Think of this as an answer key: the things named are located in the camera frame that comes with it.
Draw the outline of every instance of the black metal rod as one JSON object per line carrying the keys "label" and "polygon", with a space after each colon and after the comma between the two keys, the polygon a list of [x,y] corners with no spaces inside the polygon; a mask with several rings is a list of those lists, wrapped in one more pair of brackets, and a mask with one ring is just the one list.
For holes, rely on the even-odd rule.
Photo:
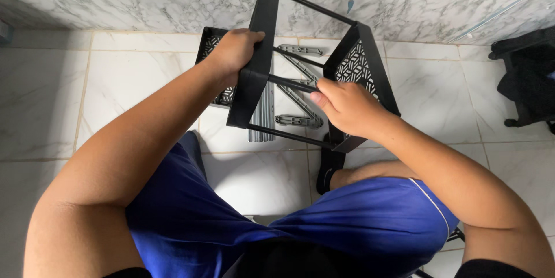
{"label": "black metal rod", "polygon": [[297,54],[295,54],[295,53],[290,53],[290,52],[288,52],[288,51],[285,51],[285,50],[283,50],[283,49],[279,49],[279,48],[277,48],[277,47],[274,47],[274,51],[277,51],[278,53],[280,53],[280,54],[282,54],[282,55],[286,55],[286,56],[289,56],[289,57],[293,57],[293,58],[295,58],[296,60],[299,60],[299,61],[301,61],[301,62],[306,62],[307,64],[311,64],[311,65],[313,65],[313,66],[316,66],[316,67],[319,67],[319,68],[322,68],[322,69],[326,67],[326,65],[323,65],[323,64],[321,64],[321,63],[319,63],[319,62],[314,62],[314,61],[312,61],[312,60],[310,60],[310,59],[308,59],[308,58],[304,58],[303,56],[299,56],[299,55],[297,55]]}
{"label": "black metal rod", "polygon": [[464,232],[462,232],[458,227],[456,227],[454,231],[457,233],[458,237],[461,238],[462,242],[466,242],[466,237]]}
{"label": "black metal rod", "polygon": [[318,88],[315,86],[306,85],[289,79],[284,79],[283,77],[279,77],[273,74],[270,74],[268,76],[268,82],[284,85],[284,86],[287,86],[288,88],[305,91],[305,92],[319,91]]}
{"label": "black metal rod", "polygon": [[248,128],[249,130],[253,130],[253,131],[259,131],[259,132],[263,132],[263,133],[268,133],[268,134],[272,134],[272,135],[276,135],[276,136],[281,136],[281,137],[285,137],[285,138],[289,138],[289,139],[293,139],[293,140],[306,142],[308,144],[312,144],[312,145],[316,145],[316,146],[320,146],[320,147],[324,147],[324,148],[328,148],[328,149],[335,148],[335,145],[331,144],[329,142],[320,141],[320,140],[316,140],[316,139],[311,139],[311,138],[308,138],[308,137],[299,136],[299,135],[287,133],[287,132],[284,132],[284,131],[278,131],[278,130],[274,130],[274,129],[271,129],[271,128],[268,128],[268,127],[249,124],[249,125],[246,126],[246,128]]}
{"label": "black metal rod", "polygon": [[314,4],[314,3],[312,3],[312,2],[309,2],[309,1],[307,1],[307,0],[292,0],[292,1],[295,1],[295,2],[297,2],[297,3],[301,4],[301,5],[304,5],[304,6],[306,6],[306,7],[312,8],[312,9],[314,9],[314,10],[317,11],[317,12],[321,12],[321,13],[323,13],[324,15],[330,16],[331,18],[338,19],[339,21],[343,21],[343,22],[346,23],[346,24],[354,25],[354,24],[356,23],[355,21],[353,21],[353,20],[351,20],[351,19],[349,19],[349,18],[347,18],[347,17],[343,17],[342,15],[337,14],[336,12],[332,12],[332,11],[329,10],[329,9],[325,9],[325,8],[323,8],[322,6],[316,5],[316,4]]}

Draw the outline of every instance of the gray plastic bracket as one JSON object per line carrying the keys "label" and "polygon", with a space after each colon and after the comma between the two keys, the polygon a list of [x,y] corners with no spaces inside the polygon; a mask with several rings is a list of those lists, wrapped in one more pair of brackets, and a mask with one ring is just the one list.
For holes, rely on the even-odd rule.
{"label": "gray plastic bracket", "polygon": [[278,46],[278,48],[295,54],[316,55],[318,57],[321,57],[323,54],[322,49],[320,48],[301,47],[286,44],[281,44],[280,46]]}
{"label": "gray plastic bracket", "polygon": [[302,74],[304,77],[306,77],[309,81],[308,85],[316,85],[316,82],[318,82],[318,77],[312,73],[312,71],[309,70],[309,68],[307,68],[302,62],[296,60],[293,57],[289,57],[286,55],[282,55],[283,58],[285,58],[285,60],[287,60],[288,62],[290,62],[291,64],[293,64],[293,66],[295,67],[295,69]]}
{"label": "gray plastic bracket", "polygon": [[293,126],[303,126],[309,127],[310,129],[319,129],[323,125],[323,119],[319,117],[316,112],[310,108],[310,106],[302,100],[292,89],[288,88],[284,85],[277,84],[277,87],[287,96],[289,99],[295,103],[304,113],[306,113],[309,117],[300,117],[300,116],[292,116],[292,115],[277,115],[275,116],[275,121],[280,125],[293,125]]}

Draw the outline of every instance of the blue paint spot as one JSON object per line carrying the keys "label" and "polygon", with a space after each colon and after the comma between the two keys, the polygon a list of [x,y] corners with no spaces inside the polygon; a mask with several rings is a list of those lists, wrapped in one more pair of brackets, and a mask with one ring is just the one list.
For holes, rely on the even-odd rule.
{"label": "blue paint spot", "polygon": [[349,0],[349,2],[347,3],[347,14],[349,14],[349,12],[351,12],[352,5],[355,5],[355,1]]}

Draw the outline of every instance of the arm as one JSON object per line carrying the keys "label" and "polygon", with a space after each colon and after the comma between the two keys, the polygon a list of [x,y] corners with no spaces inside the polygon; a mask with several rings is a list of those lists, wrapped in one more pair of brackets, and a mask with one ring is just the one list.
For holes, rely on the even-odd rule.
{"label": "arm", "polygon": [[25,277],[102,277],[144,267],[125,220],[171,147],[219,92],[237,83],[263,33],[228,32],[203,62],[95,133],[31,217]]}
{"label": "arm", "polygon": [[553,277],[550,245],[530,208],[480,164],[386,111],[355,83],[318,82],[311,98],[340,130],[382,144],[465,224],[463,262],[497,260]]}

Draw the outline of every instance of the foot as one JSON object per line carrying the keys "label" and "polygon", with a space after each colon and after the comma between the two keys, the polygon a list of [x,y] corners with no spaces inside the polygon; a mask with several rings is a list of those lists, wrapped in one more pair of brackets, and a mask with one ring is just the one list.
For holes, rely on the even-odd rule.
{"label": "foot", "polygon": [[[329,141],[330,134],[326,134],[323,137],[323,140]],[[320,195],[323,195],[330,190],[331,176],[333,176],[337,170],[341,170],[344,163],[344,153],[338,153],[322,147],[320,171],[318,172],[318,178],[316,179],[316,190]]]}

